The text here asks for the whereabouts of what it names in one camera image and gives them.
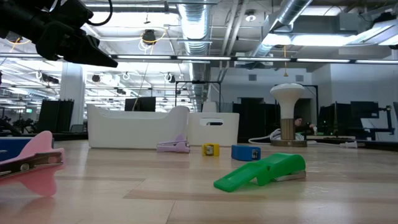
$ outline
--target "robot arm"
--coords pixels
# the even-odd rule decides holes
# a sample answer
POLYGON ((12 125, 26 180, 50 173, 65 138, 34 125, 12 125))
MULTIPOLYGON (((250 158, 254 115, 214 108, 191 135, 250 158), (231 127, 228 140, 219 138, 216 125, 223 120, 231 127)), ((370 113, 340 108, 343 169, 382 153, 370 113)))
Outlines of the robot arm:
POLYGON ((67 0, 62 6, 57 3, 49 12, 53 3, 54 0, 0 0, 0 37, 15 33, 28 38, 47 60, 63 56, 73 63, 118 66, 98 48, 98 39, 80 29, 93 17, 93 12, 80 0, 67 0))

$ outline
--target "metal clip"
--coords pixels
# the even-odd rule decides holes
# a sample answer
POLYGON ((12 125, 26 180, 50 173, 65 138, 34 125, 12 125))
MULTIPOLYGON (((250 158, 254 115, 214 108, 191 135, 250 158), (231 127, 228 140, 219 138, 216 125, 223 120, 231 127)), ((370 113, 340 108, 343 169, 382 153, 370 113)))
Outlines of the metal clip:
POLYGON ((273 181, 281 182, 281 181, 286 181, 286 180, 296 180, 296 179, 306 178, 306 176, 307 176, 306 171, 305 170, 301 170, 301 171, 293 172, 293 173, 291 173, 289 175, 285 175, 285 176, 282 176, 282 177, 275 178, 273 181))
POLYGON ((214 147, 213 146, 206 146, 206 155, 212 156, 214 154, 214 147))
POLYGON ((0 165, 0 178, 29 172, 36 168, 63 164, 61 152, 40 152, 34 156, 0 165))
POLYGON ((253 149, 251 152, 251 158, 252 159, 258 159, 259 157, 259 150, 258 149, 253 149))

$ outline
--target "metal frame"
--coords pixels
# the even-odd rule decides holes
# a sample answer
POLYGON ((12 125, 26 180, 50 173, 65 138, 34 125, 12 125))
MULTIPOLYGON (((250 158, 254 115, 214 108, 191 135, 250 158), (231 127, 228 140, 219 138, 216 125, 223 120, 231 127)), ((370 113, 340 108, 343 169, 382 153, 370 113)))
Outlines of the metal frame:
POLYGON ((191 83, 191 84, 199 84, 199 85, 204 85, 204 84, 211 84, 211 83, 217 83, 218 84, 218 112, 221 112, 221 82, 218 81, 175 81, 175 98, 174 98, 174 106, 177 106, 177 87, 179 83, 191 83))

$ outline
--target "green plastic clip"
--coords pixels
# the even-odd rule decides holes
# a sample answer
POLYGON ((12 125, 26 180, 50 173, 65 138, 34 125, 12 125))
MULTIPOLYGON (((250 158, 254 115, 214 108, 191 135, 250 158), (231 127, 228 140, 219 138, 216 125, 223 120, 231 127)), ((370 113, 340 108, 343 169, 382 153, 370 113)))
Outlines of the green plastic clip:
POLYGON ((215 181, 214 187, 225 192, 233 192, 254 178, 257 178, 258 185, 263 186, 279 177, 297 174, 304 170, 305 160, 301 155, 275 153, 258 162, 249 162, 232 171, 215 181))

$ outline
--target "white pillar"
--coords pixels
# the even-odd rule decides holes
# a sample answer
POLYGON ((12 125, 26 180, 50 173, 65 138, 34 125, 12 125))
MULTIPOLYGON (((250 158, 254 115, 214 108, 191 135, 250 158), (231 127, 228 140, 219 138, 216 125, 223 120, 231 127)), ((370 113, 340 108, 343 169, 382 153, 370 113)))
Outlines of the white pillar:
POLYGON ((86 75, 79 64, 64 62, 61 77, 61 100, 74 100, 72 120, 73 124, 83 124, 85 109, 86 75))

